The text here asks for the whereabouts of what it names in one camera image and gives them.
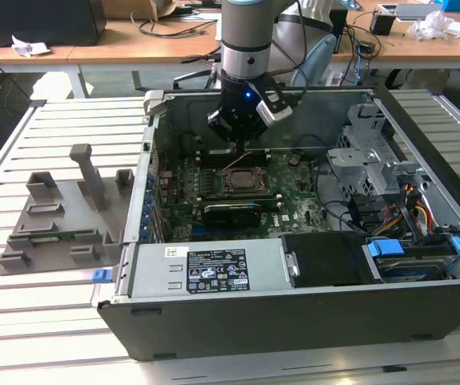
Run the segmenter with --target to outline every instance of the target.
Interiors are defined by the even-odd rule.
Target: black box
[[[379,12],[375,12],[369,30],[372,34],[387,36],[390,34],[395,19],[396,16],[394,14],[380,14]]]
[[[102,0],[0,0],[0,47],[29,43],[93,46],[106,26]]]
[[[341,46],[342,32],[344,31],[345,20],[347,17],[347,8],[339,0],[334,0],[332,9],[329,12],[329,18],[333,24],[332,34],[334,34],[337,38],[337,44],[335,44],[335,51],[333,52],[334,54],[339,51]]]

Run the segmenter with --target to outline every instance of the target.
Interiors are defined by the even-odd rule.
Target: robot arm
[[[327,19],[329,6],[321,7],[321,3],[331,5],[331,1],[302,0],[308,13],[317,9],[317,17],[327,13]],[[208,126],[234,143],[239,153],[247,141],[290,116],[299,103],[299,97],[283,94],[268,74],[274,20],[286,7],[296,7],[294,2],[223,1],[221,101],[218,110],[209,115]],[[299,14],[293,17],[301,19]]]

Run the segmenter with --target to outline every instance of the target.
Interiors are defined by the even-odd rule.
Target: blue tab
[[[93,283],[111,283],[111,272],[112,270],[106,270],[106,269],[97,269],[93,273],[93,278],[92,281]]]
[[[456,253],[460,255],[460,237],[452,237],[451,238],[451,245],[453,245]]]
[[[405,250],[397,239],[377,239],[367,245],[373,258],[380,255],[403,255]]]
[[[371,253],[371,257],[375,258],[380,255],[380,250],[377,249],[376,245],[374,243],[369,243],[367,245],[369,248],[369,252]]]
[[[402,255],[405,253],[401,242],[397,239],[378,239],[373,241],[381,255]]]

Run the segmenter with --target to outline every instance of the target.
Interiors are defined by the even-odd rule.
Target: side panel
[[[274,298],[99,304],[140,361],[444,338],[460,326],[460,286]]]

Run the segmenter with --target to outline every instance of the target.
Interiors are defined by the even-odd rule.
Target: power supply label
[[[187,271],[191,294],[249,290],[244,249],[191,251]]]

